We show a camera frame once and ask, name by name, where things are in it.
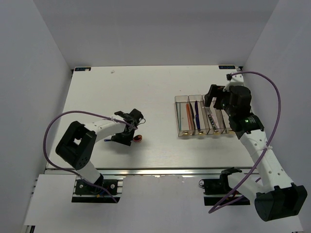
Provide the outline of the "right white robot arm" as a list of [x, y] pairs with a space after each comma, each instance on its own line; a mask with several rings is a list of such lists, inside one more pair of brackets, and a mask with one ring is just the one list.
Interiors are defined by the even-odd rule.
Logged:
[[254, 162], [247, 174], [232, 167], [221, 172], [216, 184], [205, 186], [207, 194], [218, 191], [225, 194], [209, 213], [234, 203], [233, 199], [226, 200], [238, 192], [254, 204], [263, 221], [296, 216], [308, 193], [304, 186], [294, 184], [275, 156], [270, 146], [272, 139], [266, 136], [261, 120], [251, 111], [252, 96], [244, 86], [244, 74], [243, 71], [227, 74], [227, 85], [213, 84], [205, 95], [205, 107], [216, 99], [214, 108], [226, 112], [231, 130]]

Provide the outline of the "dark-handled silver fork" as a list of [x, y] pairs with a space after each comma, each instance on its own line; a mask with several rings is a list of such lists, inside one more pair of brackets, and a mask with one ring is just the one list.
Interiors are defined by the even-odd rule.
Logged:
[[211, 116], [211, 114], [208, 114], [207, 116], [208, 116], [209, 122], [210, 122], [210, 124], [211, 124], [213, 130], [214, 130], [214, 131], [217, 131], [217, 127], [216, 127], [216, 125], [215, 125], [215, 122], [214, 122], [214, 120], [213, 120], [213, 117]]

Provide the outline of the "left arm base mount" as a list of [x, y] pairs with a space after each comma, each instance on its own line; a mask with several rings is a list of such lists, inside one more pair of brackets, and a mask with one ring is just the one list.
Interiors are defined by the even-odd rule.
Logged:
[[71, 202], [73, 203], [118, 203], [121, 198], [123, 180], [104, 179], [102, 186], [114, 199], [103, 189], [86, 184], [83, 180], [75, 181]]

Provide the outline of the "purple knife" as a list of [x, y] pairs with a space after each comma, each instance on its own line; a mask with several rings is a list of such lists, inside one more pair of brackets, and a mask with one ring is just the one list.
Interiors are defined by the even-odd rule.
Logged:
[[197, 130], [200, 131], [201, 127], [200, 127], [199, 107], [198, 107], [197, 100], [195, 101], [195, 121], [196, 121]]

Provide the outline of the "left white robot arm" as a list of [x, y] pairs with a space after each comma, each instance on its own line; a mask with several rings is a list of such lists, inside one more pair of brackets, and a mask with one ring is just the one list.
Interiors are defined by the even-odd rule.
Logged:
[[91, 123], [72, 122], [55, 149], [56, 154], [86, 181], [86, 188], [93, 194], [102, 190], [104, 180], [90, 161], [95, 144], [108, 141], [130, 146], [136, 129], [144, 120], [137, 109], [129, 113], [117, 111], [114, 116], [121, 119], [100, 116], [100, 120]]

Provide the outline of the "iridescent pink spoon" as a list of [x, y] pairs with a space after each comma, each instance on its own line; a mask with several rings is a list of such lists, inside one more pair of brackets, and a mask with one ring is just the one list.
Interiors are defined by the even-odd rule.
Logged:
[[[133, 139], [132, 139], [132, 141], [134, 141], [134, 142], [140, 142], [142, 140], [142, 135], [136, 135]], [[105, 139], [104, 140], [104, 142], [109, 142], [109, 141], [112, 141], [111, 139]]]

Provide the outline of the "red chopstick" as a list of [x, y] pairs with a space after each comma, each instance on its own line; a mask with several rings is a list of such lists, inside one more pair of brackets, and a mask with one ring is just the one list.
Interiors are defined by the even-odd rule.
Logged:
[[190, 106], [189, 106], [188, 103], [186, 104], [186, 111], [187, 111], [187, 118], [188, 118], [189, 129], [192, 130], [193, 127], [192, 127], [191, 112], [190, 112]]

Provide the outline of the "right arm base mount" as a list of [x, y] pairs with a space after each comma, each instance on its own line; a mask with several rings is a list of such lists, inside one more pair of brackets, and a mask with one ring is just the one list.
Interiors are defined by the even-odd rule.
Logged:
[[[201, 179], [198, 185], [204, 190], [203, 193], [205, 206], [214, 206], [222, 197], [224, 197], [231, 190], [231, 188], [226, 190], [222, 186], [220, 179]], [[228, 198], [226, 198], [222, 205], [229, 203], [233, 200], [235, 200], [235, 202], [230, 205], [250, 205], [250, 201], [245, 197], [242, 198], [242, 195], [238, 191], [235, 191]]]

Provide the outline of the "black rainbow knife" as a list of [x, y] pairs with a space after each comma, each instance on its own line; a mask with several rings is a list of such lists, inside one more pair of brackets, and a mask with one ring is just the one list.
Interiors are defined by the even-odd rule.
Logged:
[[195, 121], [195, 114], [194, 114], [191, 102], [189, 103], [189, 106], [190, 106], [190, 113], [191, 113], [192, 122], [193, 122], [193, 125], [195, 125], [195, 123], [194, 123], [194, 121]]

